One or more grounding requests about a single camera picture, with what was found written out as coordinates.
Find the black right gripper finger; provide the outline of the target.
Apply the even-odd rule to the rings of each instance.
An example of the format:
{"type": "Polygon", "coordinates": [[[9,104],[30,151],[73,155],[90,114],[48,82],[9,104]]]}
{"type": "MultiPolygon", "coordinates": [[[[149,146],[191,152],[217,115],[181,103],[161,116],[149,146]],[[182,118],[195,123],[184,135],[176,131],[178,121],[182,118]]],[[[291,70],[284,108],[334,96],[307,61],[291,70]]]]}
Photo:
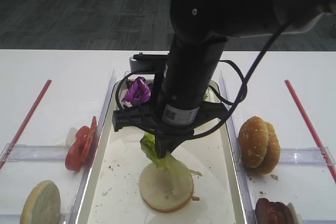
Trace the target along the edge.
{"type": "Polygon", "coordinates": [[[164,158],[166,153],[172,153],[179,145],[181,140],[168,137],[156,136],[156,154],[158,158],[164,158]]]}

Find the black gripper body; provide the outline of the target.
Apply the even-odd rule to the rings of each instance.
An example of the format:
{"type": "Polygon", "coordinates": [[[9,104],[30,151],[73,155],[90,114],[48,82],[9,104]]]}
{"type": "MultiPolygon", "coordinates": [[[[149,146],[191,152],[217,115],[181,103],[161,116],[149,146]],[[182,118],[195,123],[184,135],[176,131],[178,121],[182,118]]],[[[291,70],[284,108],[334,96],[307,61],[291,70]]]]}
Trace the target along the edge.
{"type": "Polygon", "coordinates": [[[212,134],[228,119],[228,110],[222,103],[203,101],[197,112],[195,120],[189,125],[169,124],[160,120],[155,115],[154,106],[150,102],[139,106],[113,111],[112,124],[117,132],[123,127],[135,126],[145,132],[154,134],[161,138],[170,140],[193,140],[212,134]],[[213,120],[220,119],[220,122],[213,128],[200,134],[194,134],[197,127],[213,120]]]}

